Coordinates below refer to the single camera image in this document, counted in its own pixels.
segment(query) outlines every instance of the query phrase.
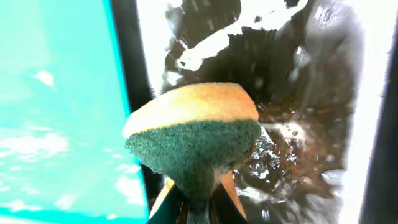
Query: teal surface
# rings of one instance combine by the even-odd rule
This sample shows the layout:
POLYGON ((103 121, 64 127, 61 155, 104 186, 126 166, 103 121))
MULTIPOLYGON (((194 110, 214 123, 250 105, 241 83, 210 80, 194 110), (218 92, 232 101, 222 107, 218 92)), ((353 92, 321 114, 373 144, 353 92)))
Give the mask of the teal surface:
POLYGON ((0 223, 144 223, 111 4, 0 1, 0 223))

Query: green scouring pad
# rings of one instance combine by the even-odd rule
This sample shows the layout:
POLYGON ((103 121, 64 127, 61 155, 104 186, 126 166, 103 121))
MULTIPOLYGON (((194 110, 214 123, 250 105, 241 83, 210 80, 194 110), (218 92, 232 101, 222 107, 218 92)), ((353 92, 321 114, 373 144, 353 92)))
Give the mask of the green scouring pad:
POLYGON ((211 194, 228 171, 248 160, 261 134, 257 120, 239 85, 189 85, 134 112, 124 130, 126 147, 187 196, 187 223, 209 223, 211 194))

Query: sponge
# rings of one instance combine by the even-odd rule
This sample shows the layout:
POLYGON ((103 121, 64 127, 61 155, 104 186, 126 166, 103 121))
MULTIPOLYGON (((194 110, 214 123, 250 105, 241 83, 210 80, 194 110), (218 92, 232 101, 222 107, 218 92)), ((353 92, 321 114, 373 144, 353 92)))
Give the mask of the sponge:
POLYGON ((181 87, 134 112, 126 148, 189 199, 187 223, 209 223, 212 192, 246 162, 261 134, 254 102, 237 84, 181 87))

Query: sponge yellow layer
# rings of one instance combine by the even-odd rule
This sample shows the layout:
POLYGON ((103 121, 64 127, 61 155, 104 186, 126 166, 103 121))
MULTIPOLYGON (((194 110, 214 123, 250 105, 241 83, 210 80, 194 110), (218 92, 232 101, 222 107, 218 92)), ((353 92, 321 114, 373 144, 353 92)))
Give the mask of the sponge yellow layer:
POLYGON ((201 83, 171 90, 130 115, 123 136, 189 121, 258 120, 254 102, 234 83, 201 83))

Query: turquoise panel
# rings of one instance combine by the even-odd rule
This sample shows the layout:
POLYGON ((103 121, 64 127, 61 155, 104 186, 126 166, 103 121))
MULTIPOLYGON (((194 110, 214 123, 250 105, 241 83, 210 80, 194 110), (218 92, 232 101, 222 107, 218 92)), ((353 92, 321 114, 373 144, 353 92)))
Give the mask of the turquoise panel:
POLYGON ((0 221, 144 223, 111 4, 0 1, 0 221))

